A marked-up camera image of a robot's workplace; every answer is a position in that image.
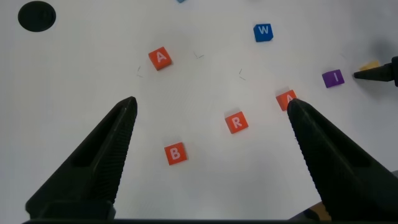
cube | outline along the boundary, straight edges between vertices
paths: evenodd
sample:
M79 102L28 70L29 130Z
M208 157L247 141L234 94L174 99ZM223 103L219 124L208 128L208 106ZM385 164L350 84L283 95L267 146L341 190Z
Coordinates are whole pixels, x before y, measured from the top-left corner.
M340 70L326 72L322 75L322 77L323 81L325 81L326 88L330 88L344 83L343 74L341 74Z
M253 28L256 42L270 41L274 38L271 24L257 24Z
M185 153L184 145L182 144L182 142L167 146L164 148L164 150L166 152L169 166L187 160L187 155Z
M297 98L296 94L294 93L293 90L289 90L284 94L281 94L276 97L276 100L278 101L278 104L282 111L287 110L287 105L289 104L290 101L293 99Z
M377 68L380 67L379 61L378 60L374 60L372 62L367 63L366 65L362 66L359 71L365 71L365 70L369 70L372 68Z
M242 131L243 129L249 127L242 111L225 118L225 121L231 134Z
M158 71L172 64L172 59L164 47L149 53L149 58Z

white letter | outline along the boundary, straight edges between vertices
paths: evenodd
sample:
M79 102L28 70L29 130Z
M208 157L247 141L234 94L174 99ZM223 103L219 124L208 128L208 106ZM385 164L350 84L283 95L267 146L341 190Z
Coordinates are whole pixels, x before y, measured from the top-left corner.
M239 123L239 118L232 118L232 122L234 123L235 128L238 128L238 125L242 126L242 124Z
M259 30L261 34L264 34L264 32L268 34L268 26L259 26Z
M167 59L167 58L164 57L164 55L162 55L162 53L160 53L160 52L157 52L156 55L157 55L157 62L160 62L160 61L163 60L163 59Z
M290 102L292 100L293 100L293 98L290 95L287 95L287 102Z
M178 152L177 148L172 148L170 152L172 153L173 159L178 159L180 157L180 153Z

orange letter block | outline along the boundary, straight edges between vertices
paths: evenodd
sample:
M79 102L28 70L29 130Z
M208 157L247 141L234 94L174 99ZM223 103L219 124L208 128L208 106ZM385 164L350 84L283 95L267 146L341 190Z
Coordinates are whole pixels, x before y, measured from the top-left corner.
M293 90L290 90L282 95L277 96L276 100L278 101L282 111L285 111L287 110L287 105L289 104L289 102L295 98L297 98L296 94Z
M172 59L170 58L169 54L167 53L166 49L164 49L164 47L161 47L149 53L149 58L154 64L156 70L158 71L172 64Z
M246 122L246 119L244 119L242 111L225 118L225 121L228 125L229 131L231 131L231 134L242 131L243 129L249 127L248 122Z
M167 146L164 150L166 151L167 160L169 161L170 166L187 160L187 155L185 154L182 142L172 146Z

purple letter block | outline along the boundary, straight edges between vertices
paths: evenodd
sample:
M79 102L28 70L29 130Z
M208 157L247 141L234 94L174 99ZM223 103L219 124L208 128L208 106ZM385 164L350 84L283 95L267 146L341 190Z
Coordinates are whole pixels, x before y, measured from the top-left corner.
M326 88L344 83L344 78L340 70L326 72L322 77L323 81L325 81Z

letter a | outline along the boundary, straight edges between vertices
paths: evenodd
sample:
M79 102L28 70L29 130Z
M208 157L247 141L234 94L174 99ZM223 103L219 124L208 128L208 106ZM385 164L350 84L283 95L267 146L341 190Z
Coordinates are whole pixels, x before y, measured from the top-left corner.
M157 56L157 62L160 62L160 61L163 60L163 59L167 59L167 58L164 57L164 55L162 55L162 53L160 53L160 52L157 52L157 53L156 53L156 56Z

